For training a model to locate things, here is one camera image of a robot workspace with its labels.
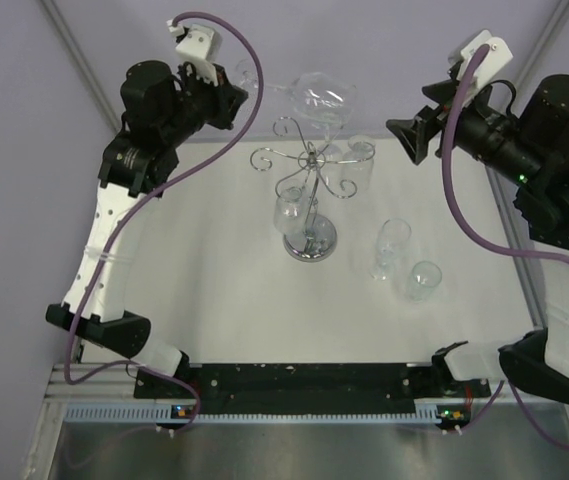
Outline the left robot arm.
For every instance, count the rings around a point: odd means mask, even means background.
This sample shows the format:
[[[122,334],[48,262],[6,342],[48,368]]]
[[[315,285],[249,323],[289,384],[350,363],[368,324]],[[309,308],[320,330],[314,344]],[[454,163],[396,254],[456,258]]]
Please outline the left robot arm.
[[[158,387],[176,397],[190,387],[187,357],[159,340],[148,318],[126,309],[128,278],[161,188],[178,166],[178,147],[206,125],[232,129],[248,94],[218,64],[186,61],[172,69],[149,60],[128,69],[120,96],[121,127],[102,154],[96,210],[80,266],[45,319],[156,371]]]

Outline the tall clear wine glass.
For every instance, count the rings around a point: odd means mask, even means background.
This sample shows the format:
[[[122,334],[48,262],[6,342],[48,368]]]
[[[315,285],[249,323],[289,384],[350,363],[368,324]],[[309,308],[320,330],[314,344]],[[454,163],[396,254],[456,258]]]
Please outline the tall clear wine glass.
[[[343,129],[356,105],[357,88],[323,72],[301,74],[288,85],[264,83],[265,95],[283,99],[294,120],[305,120],[317,129]]]

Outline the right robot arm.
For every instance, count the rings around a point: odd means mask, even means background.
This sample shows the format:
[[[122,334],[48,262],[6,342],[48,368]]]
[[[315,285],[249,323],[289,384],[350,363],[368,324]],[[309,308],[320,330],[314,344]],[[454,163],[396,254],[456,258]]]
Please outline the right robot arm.
[[[490,87],[460,104],[459,87],[456,80],[425,86],[429,104],[409,120],[388,120],[387,129],[414,164],[439,140],[445,198],[455,219],[461,218],[452,181],[455,149],[515,185],[514,205],[528,225],[530,248],[494,244],[466,221],[460,228],[493,253],[541,262],[546,324],[507,345],[461,342],[440,349],[444,362],[431,370],[431,384],[451,396],[467,380],[487,376],[569,405],[569,75],[543,78],[520,115],[493,109]]]

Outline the small clear wine glass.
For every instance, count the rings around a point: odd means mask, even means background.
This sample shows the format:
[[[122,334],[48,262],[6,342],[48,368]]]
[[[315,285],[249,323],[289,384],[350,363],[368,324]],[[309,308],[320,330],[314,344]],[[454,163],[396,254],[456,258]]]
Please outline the small clear wine glass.
[[[273,223],[284,236],[301,233],[310,206],[310,192],[305,186],[286,187],[277,193]]]

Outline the etched clear wine glass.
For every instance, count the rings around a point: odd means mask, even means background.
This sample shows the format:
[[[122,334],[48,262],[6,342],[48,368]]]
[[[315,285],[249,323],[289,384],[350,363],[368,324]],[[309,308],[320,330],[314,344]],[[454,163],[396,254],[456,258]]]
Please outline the etched clear wine glass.
[[[343,160],[343,151],[335,143],[335,127],[325,125],[322,127],[324,140],[323,143],[317,147],[320,155],[321,168],[320,173],[325,180],[325,183],[331,189],[339,187],[342,180],[343,167],[340,162]]]

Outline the clear ribbed glass tumbler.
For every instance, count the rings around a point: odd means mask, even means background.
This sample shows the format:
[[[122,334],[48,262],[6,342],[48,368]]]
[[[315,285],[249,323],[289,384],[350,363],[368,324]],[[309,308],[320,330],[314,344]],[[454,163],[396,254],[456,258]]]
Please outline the clear ribbed glass tumbler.
[[[368,190],[374,168],[376,143],[371,137],[354,135],[348,140],[348,151],[343,156],[343,185],[351,193]]]

